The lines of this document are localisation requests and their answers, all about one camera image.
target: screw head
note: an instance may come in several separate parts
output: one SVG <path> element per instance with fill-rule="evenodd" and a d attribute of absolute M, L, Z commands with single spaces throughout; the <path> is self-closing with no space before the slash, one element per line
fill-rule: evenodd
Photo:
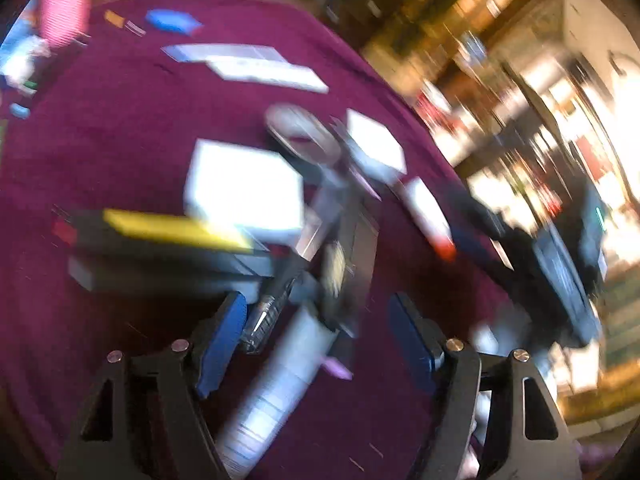
<path fill-rule="evenodd" d="M 526 363 L 529 358 L 529 352 L 523 350 L 522 348 L 518 348 L 513 351 L 513 357 L 515 357 L 516 361 L 520 361 L 521 363 Z"/>
<path fill-rule="evenodd" d="M 174 352 L 184 352 L 189 348 L 189 342 L 186 339 L 176 339 L 171 343 L 171 350 Z"/>
<path fill-rule="evenodd" d="M 120 350 L 114 350 L 107 355 L 107 361 L 110 363 L 119 363 L 122 361 L 123 354 Z"/>
<path fill-rule="evenodd" d="M 452 352 L 460 352 L 465 347 L 465 344 L 460 339 L 451 338 L 447 340 L 447 349 Z"/>

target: pink container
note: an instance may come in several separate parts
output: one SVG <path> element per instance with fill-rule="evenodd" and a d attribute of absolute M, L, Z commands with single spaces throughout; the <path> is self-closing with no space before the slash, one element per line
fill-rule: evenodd
<path fill-rule="evenodd" d="M 57 47 L 88 28 L 91 0 L 40 0 L 40 36 Z"/>

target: white cube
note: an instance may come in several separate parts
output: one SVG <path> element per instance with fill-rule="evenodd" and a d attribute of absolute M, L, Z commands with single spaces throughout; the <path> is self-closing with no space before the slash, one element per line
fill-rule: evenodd
<path fill-rule="evenodd" d="M 189 216 L 267 243 L 295 244 L 304 222 L 302 177 L 280 154 L 213 140 L 196 142 L 184 203 Z"/>
<path fill-rule="evenodd" d="M 384 124 L 349 109 L 347 132 L 353 141 L 353 158 L 371 178 L 391 186 L 406 174 L 402 146 Z"/>

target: table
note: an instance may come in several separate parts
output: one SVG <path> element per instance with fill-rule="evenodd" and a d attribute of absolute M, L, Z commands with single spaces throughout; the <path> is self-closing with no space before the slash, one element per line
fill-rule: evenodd
<path fill-rule="evenodd" d="M 145 28 L 146 36 L 107 23 L 107 8 Z M 151 8 L 190 12 L 204 27 L 191 40 L 153 30 L 144 22 Z M 265 146 L 264 111 L 291 102 L 323 121 L 354 108 L 384 123 L 404 147 L 410 173 L 456 217 L 446 189 L 457 177 L 422 121 L 311 15 L 257 0 L 122 0 L 94 9 L 90 35 L 89 47 L 31 117 L 10 121 L 0 168 L 0 385 L 52 465 L 109 351 L 160 349 L 215 308 L 82 290 L 66 274 L 68 247 L 52 234 L 55 206 L 181 214 L 196 139 Z M 312 67 L 330 92 L 225 82 L 204 64 L 179 64 L 161 51 L 195 41 L 274 46 L 288 61 Z M 395 199 L 384 200 L 354 379 L 321 372 L 254 478 L 404 478 L 431 409 L 392 340 L 386 301 L 405 290 L 448 335 L 465 337 L 503 299 L 464 258 L 439 262 Z M 226 382 L 241 381 L 255 367 L 238 356 Z M 218 397 L 221 413 L 237 402 L 231 387 Z"/>

